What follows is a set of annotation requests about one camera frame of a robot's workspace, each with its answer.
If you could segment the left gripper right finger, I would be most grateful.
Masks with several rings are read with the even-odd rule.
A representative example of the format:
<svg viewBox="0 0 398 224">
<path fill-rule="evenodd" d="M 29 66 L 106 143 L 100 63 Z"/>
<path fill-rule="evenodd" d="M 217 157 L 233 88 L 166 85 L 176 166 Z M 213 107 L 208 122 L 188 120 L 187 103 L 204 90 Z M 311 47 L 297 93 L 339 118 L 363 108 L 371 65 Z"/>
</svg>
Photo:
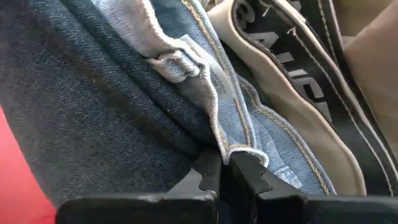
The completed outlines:
<svg viewBox="0 0 398 224">
<path fill-rule="evenodd" d="M 232 154 L 229 173 L 239 224 L 398 224 L 398 198 L 305 194 L 247 152 Z"/>
</svg>

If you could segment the light blue jeans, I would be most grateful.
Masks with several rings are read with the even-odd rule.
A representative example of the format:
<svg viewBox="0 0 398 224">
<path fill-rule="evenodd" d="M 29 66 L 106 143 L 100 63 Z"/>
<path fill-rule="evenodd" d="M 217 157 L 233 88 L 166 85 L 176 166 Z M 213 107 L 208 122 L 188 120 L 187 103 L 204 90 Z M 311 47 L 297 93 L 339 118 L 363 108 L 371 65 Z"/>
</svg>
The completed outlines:
<svg viewBox="0 0 398 224">
<path fill-rule="evenodd" d="M 335 188 L 296 130 L 240 79 L 200 0 L 91 0 L 117 34 L 206 111 L 222 160 L 246 151 L 308 194 Z"/>
</svg>

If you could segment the dark blue jeans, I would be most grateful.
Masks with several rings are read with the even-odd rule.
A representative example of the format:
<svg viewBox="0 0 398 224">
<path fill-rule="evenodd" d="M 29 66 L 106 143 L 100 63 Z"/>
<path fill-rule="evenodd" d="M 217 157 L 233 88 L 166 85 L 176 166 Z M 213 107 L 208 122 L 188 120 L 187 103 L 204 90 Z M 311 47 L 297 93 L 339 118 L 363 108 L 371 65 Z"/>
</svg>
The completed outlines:
<svg viewBox="0 0 398 224">
<path fill-rule="evenodd" d="M 47 198 L 171 189 L 208 115 L 128 47 L 91 0 L 0 0 L 0 105 Z"/>
</svg>

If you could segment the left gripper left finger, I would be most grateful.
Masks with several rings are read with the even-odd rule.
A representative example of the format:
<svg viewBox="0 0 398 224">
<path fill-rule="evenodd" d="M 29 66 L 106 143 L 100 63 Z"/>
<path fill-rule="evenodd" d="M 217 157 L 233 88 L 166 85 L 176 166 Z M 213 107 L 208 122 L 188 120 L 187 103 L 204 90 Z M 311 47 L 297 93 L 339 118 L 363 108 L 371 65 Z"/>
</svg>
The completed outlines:
<svg viewBox="0 0 398 224">
<path fill-rule="evenodd" d="M 168 192 L 78 198 L 57 210 L 55 224 L 218 224 L 220 174 L 220 155 L 205 150 Z"/>
</svg>

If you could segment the red plastic laundry basket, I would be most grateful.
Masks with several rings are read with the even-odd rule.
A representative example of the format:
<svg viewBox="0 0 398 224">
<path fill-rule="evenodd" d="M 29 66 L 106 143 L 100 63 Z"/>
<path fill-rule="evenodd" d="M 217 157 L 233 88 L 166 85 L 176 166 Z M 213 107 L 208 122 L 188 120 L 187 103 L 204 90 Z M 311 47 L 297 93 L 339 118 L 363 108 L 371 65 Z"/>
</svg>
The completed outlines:
<svg viewBox="0 0 398 224">
<path fill-rule="evenodd" d="M 55 224 L 55 209 L 34 179 L 1 108 L 0 224 Z"/>
</svg>

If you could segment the beige trousers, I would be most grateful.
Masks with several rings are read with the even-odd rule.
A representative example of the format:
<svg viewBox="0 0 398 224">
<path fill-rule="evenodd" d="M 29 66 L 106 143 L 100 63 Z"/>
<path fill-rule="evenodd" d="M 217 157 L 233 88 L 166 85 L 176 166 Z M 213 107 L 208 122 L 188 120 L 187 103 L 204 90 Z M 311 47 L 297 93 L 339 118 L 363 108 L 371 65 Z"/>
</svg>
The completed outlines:
<svg viewBox="0 0 398 224">
<path fill-rule="evenodd" d="M 301 135 L 340 195 L 398 197 L 398 166 L 352 81 L 327 0 L 216 0 L 208 15 L 258 98 Z"/>
</svg>

